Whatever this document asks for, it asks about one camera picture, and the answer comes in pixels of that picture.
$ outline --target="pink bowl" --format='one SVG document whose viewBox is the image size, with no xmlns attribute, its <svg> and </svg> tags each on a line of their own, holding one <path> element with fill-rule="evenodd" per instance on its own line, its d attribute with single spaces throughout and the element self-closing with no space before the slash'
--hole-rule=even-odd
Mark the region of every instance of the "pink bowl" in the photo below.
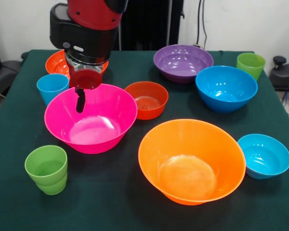
<svg viewBox="0 0 289 231">
<path fill-rule="evenodd" d="M 76 112 L 78 95 L 70 88 L 56 96 L 45 111 L 45 125 L 57 139 L 85 154 L 115 147 L 133 125 L 137 104 L 125 90 L 108 84 L 85 90 L 82 113 Z"/>
</svg>

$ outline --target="purple bowl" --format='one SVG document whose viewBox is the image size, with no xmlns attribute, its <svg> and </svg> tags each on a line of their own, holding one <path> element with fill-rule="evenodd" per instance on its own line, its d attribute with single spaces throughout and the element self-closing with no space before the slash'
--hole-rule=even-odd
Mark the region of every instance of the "purple bowl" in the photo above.
<svg viewBox="0 0 289 231">
<path fill-rule="evenodd" d="M 174 83 L 190 83 L 204 68 L 213 66 L 212 56 L 205 50 L 189 45 L 170 45 L 158 50 L 154 64 L 162 75 Z"/>
</svg>

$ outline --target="black cabinet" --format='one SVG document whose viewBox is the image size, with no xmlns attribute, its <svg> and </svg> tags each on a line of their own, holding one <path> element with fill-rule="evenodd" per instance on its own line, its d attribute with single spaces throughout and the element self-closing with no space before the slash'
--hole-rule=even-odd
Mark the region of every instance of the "black cabinet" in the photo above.
<svg viewBox="0 0 289 231">
<path fill-rule="evenodd" d="M 158 50 L 166 46 L 167 41 L 169 44 L 177 44 L 183 2 L 184 0 L 129 0 L 114 50 Z"/>
</svg>

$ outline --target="stacked green cups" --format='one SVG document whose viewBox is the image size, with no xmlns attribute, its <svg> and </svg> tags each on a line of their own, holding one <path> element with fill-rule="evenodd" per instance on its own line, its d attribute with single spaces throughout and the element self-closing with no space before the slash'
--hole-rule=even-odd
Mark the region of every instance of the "stacked green cups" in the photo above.
<svg viewBox="0 0 289 231">
<path fill-rule="evenodd" d="M 54 145 L 35 149 L 25 161 L 25 169 L 37 187 L 47 195 L 56 195 L 66 186 L 67 155 Z"/>
</svg>

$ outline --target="bowl rim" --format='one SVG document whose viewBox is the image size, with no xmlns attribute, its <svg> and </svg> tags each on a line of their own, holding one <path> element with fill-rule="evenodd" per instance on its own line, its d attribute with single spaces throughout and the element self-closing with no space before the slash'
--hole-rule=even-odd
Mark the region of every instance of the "bowl rim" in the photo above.
<svg viewBox="0 0 289 231">
<path fill-rule="evenodd" d="M 159 52 L 163 51 L 164 49 L 166 49 L 166 48 L 168 48 L 168 47 L 178 47 L 178 46 L 194 47 L 196 50 L 201 50 L 201 51 L 207 53 L 207 54 L 209 55 L 210 59 L 212 60 L 212 65 L 211 65 L 211 66 L 214 65 L 214 59 L 213 59 L 212 55 L 211 55 L 209 52 L 207 52 L 206 50 L 203 50 L 203 49 L 201 49 L 201 48 L 199 48 L 199 47 L 196 47 L 196 46 L 193 46 L 193 45 L 173 44 L 173 45 L 168 45 L 168 46 L 162 47 L 161 49 L 159 49 L 158 51 L 155 52 L 155 54 L 154 54 L 154 56 L 153 56 L 153 62 L 154 62 L 154 65 L 158 68 L 158 70 L 160 70 L 160 71 L 162 71 L 162 72 L 165 72 L 165 73 L 167 73 L 167 74 L 169 74 L 169 75 L 176 76 L 176 77 L 181 77 L 181 78 L 193 78 L 193 77 L 195 77 L 195 76 L 197 76 L 197 75 L 199 74 L 199 73 L 198 73 L 198 74 L 196 74 L 196 75 L 175 75 L 175 74 L 173 74 L 172 72 L 162 70 L 162 69 L 158 66 L 158 64 L 157 64 L 157 62 L 156 62 L 156 55 L 157 55 Z"/>
<path fill-rule="evenodd" d="M 49 58 L 46 60 L 45 62 L 45 69 L 47 71 L 48 74 L 55 74 L 55 72 L 50 71 L 50 69 L 47 67 L 47 64 L 50 62 L 50 60 L 55 57 L 56 55 L 58 55 L 59 53 L 63 53 L 64 50 L 58 50 L 55 53 L 53 53 L 51 56 L 49 56 Z"/>
<path fill-rule="evenodd" d="M 287 148 L 282 142 L 280 142 L 279 140 L 277 140 L 277 139 L 275 139 L 275 138 L 273 138 L 273 137 L 271 137 L 271 136 L 268 136 L 268 135 L 264 135 L 264 134 L 260 134 L 260 133 L 248 134 L 248 135 L 242 136 L 242 137 L 237 141 L 237 143 L 239 144 L 240 141 L 242 141 L 243 139 L 245 139 L 246 137 L 249 137 L 249 136 L 264 136 L 264 137 L 268 137 L 268 138 L 270 138 L 271 140 L 274 140 L 275 142 L 277 142 L 279 145 L 281 145 L 281 146 L 286 150 L 286 153 L 287 153 L 287 155 L 289 156 L 289 150 L 288 150 L 288 148 Z M 251 167 L 248 167 L 248 166 L 247 166 L 247 163 L 246 163 L 246 168 L 248 168 L 249 170 L 251 170 L 251 171 L 253 171 L 253 172 L 255 172 L 255 173 L 259 174 L 259 175 L 263 175 L 263 176 L 277 176 L 277 175 L 280 175 L 280 174 L 286 172 L 286 171 L 289 169 L 289 164 L 288 164 L 288 166 L 287 166 L 284 170 L 279 171 L 279 172 L 276 172 L 276 173 L 271 173 L 271 174 L 270 174 L 270 173 L 262 173 L 262 172 L 256 171 L 256 170 L 252 169 Z"/>
<path fill-rule="evenodd" d="M 233 69 L 233 70 L 237 70 L 237 71 L 239 71 L 239 72 L 242 72 L 242 73 L 244 73 L 246 76 L 249 76 L 249 77 L 252 79 L 253 83 L 254 83 L 255 86 L 256 86 L 256 90 L 255 90 L 254 93 L 253 93 L 251 96 L 249 96 L 248 98 L 243 99 L 243 100 L 238 100 L 238 101 L 220 100 L 220 99 L 211 97 L 210 95 L 208 95 L 207 93 L 205 93 L 202 89 L 200 89 L 200 87 L 198 86 L 198 82 L 197 82 L 197 81 L 198 81 L 198 80 L 197 80 L 198 75 L 199 75 L 202 71 L 205 71 L 206 69 L 209 69 L 209 68 L 226 68 L 226 69 Z M 202 69 L 202 70 L 198 73 L 198 75 L 196 76 L 196 80 L 195 80 L 198 91 L 202 92 L 203 94 L 205 94 L 205 95 L 208 96 L 209 98 L 214 99 L 214 100 L 217 100 L 217 101 L 219 101 L 219 102 L 224 102 L 224 103 L 241 103 L 241 102 L 244 102 L 244 101 L 249 101 L 249 100 L 251 100 L 251 99 L 257 94 L 257 92 L 258 92 L 258 83 L 257 83 L 257 81 L 254 79 L 254 77 L 251 76 L 249 73 L 247 73 L 247 72 L 245 72 L 245 71 L 243 71 L 243 70 L 240 70 L 240 69 L 238 69 L 238 68 L 236 68 L 236 67 L 226 66 L 226 65 L 209 66 L 209 67 L 207 67 L 207 68 L 205 68 L 205 69 Z"/>
<path fill-rule="evenodd" d="M 153 111 L 153 110 L 157 110 L 157 109 L 159 109 L 159 108 L 162 108 L 162 107 L 164 107 L 164 106 L 166 105 L 166 103 L 168 102 L 168 99 L 169 99 L 169 93 L 168 93 L 167 89 L 166 89 L 163 85 L 161 85 L 161 84 L 159 84 L 159 83 L 156 83 L 156 82 L 153 82 L 153 81 L 138 81 L 138 82 L 131 83 L 131 84 L 128 85 L 126 88 L 124 88 L 124 90 L 125 90 L 128 94 L 130 94 L 126 89 L 127 89 L 129 86 L 131 86 L 131 85 L 137 85 L 137 84 L 141 84 L 141 83 L 154 83 L 155 85 L 159 86 L 160 88 L 162 88 L 162 89 L 164 90 L 164 92 L 166 92 L 166 94 L 167 94 L 167 99 L 166 99 L 166 101 L 165 101 L 162 105 L 160 105 L 159 107 L 156 107 L 156 108 L 153 108 L 153 109 L 148 109 L 148 110 L 139 109 L 139 108 L 138 108 L 138 111 L 149 112 L 149 111 Z"/>
<path fill-rule="evenodd" d="M 148 179 L 147 177 L 147 174 L 145 174 L 145 171 L 143 170 L 142 166 L 141 166 L 141 161 L 140 161 L 140 149 L 143 145 L 143 142 L 144 142 L 144 138 L 149 134 L 151 133 L 153 130 L 157 129 L 158 127 L 164 125 L 164 124 L 167 124 L 167 123 L 173 123 L 175 121 L 194 121 L 194 122 L 200 122 L 200 123 L 204 123 L 204 124 L 207 124 L 208 126 L 211 126 L 211 127 L 215 127 L 217 128 L 219 131 L 221 131 L 222 133 L 224 133 L 226 136 L 228 136 L 230 139 L 232 139 L 234 141 L 234 145 L 236 145 L 238 147 L 238 149 L 240 150 L 240 153 L 242 155 L 242 159 L 243 159 L 243 162 L 244 162 L 244 169 L 243 169 L 243 172 L 242 172 L 242 176 L 240 178 L 240 180 L 238 181 L 237 185 L 232 189 L 230 190 L 229 192 L 223 194 L 222 196 L 219 196 L 219 197 L 216 197 L 216 198 L 212 198 L 212 199 L 207 199 L 207 200 L 189 200 L 189 199 L 184 199 L 184 198 L 181 198 L 181 197 L 178 197 L 178 196 L 175 196 L 175 195 L 172 195 L 171 193 L 168 193 L 166 192 L 165 190 L 161 189 L 159 186 L 157 186 L 156 184 L 154 184 L 151 180 Z M 246 173 L 246 160 L 245 160 L 245 156 L 244 156 L 244 153 L 240 147 L 240 145 L 238 145 L 237 141 L 229 134 L 227 133 L 226 131 L 224 131 L 223 129 L 221 129 L 220 127 L 214 125 L 214 124 L 210 124 L 208 122 L 205 122 L 205 121 L 202 121 L 202 120 L 197 120 L 197 119 L 188 119 L 188 118 L 182 118 L 182 119 L 173 119 L 173 120 L 169 120 L 169 121 L 166 121 L 166 122 L 163 122 L 161 124 L 158 124 L 157 126 L 155 126 L 154 128 L 152 128 L 151 130 L 149 130 L 143 137 L 143 139 L 141 140 L 140 142 L 140 145 L 139 145 L 139 148 L 138 148 L 138 163 L 139 163 L 139 166 L 140 166 L 140 169 L 144 175 L 144 177 L 155 187 L 157 188 L 160 192 L 162 192 L 163 194 L 165 195 L 168 195 L 170 197 L 173 197 L 177 200 L 181 200 L 181 201 L 185 201 L 185 202 L 192 202 L 192 203 L 206 203 L 206 202 L 210 202 L 210 201 L 217 201 L 217 200 L 220 200 L 228 195 L 230 195 L 231 193 L 233 193 L 239 186 L 240 184 L 242 183 L 244 177 L 245 177 L 245 173 Z"/>
<path fill-rule="evenodd" d="M 53 57 L 55 57 L 56 55 L 59 55 L 59 54 L 61 54 L 61 53 L 63 53 L 63 56 L 64 56 L 64 50 L 58 50 L 58 51 L 56 51 L 55 53 L 53 53 L 51 56 L 49 56 L 48 57 L 48 59 L 46 60 L 46 62 L 45 62 L 45 69 L 46 69 L 46 72 L 48 73 L 48 74 L 59 74 L 59 73 L 57 73 L 57 72 L 54 72 L 54 71 L 50 71 L 50 69 L 47 67 L 47 64 L 50 62 L 50 60 L 53 58 Z M 109 60 L 107 60 L 107 62 L 105 62 L 105 63 L 103 63 L 102 64 L 102 74 L 105 72 L 105 70 L 108 68 L 108 65 L 109 65 Z"/>
<path fill-rule="evenodd" d="M 133 126 L 133 124 L 134 124 L 135 121 L 136 121 L 136 118 L 137 118 L 137 110 L 138 110 L 137 103 L 136 103 L 135 99 L 134 99 L 128 92 L 126 92 L 124 89 L 122 89 L 122 88 L 120 88 L 120 87 L 117 87 L 117 86 L 115 86 L 115 85 L 111 85 L 111 84 L 102 83 L 101 85 L 120 89 L 120 90 L 124 91 L 125 93 L 127 93 L 131 99 L 133 99 L 136 113 L 135 113 L 134 119 L 132 120 L 132 123 L 131 123 L 124 131 L 121 131 L 120 134 L 117 135 L 117 136 L 114 137 L 114 138 L 111 138 L 111 139 L 106 140 L 106 141 L 101 142 L 101 143 L 92 143 L 92 144 L 73 143 L 73 142 L 67 141 L 66 139 L 62 139 L 62 138 L 59 138 L 58 136 L 56 136 L 56 135 L 49 129 L 49 126 L 48 126 L 48 124 L 47 124 L 47 122 L 46 122 L 46 114 L 47 114 L 47 112 L 48 112 L 49 106 L 52 104 L 52 102 L 53 102 L 57 97 L 59 97 L 61 94 L 64 94 L 66 91 L 72 91 L 72 90 L 75 91 L 75 87 L 69 88 L 69 89 L 61 92 L 61 93 L 58 94 L 56 97 L 54 97 L 54 98 L 50 101 L 50 103 L 47 105 L 46 110 L 45 110 L 45 113 L 44 113 L 44 124 L 45 124 L 47 130 L 48 130 L 55 138 L 57 138 L 57 139 L 60 140 L 60 141 L 63 141 L 64 143 L 69 143 L 69 144 L 72 144 L 72 145 L 80 145 L 80 146 L 99 145 L 99 144 L 102 144 L 102 143 L 107 143 L 107 142 L 109 142 L 109 141 L 115 140 L 115 139 L 119 138 L 120 136 L 124 135 L 124 134 Z"/>
</svg>

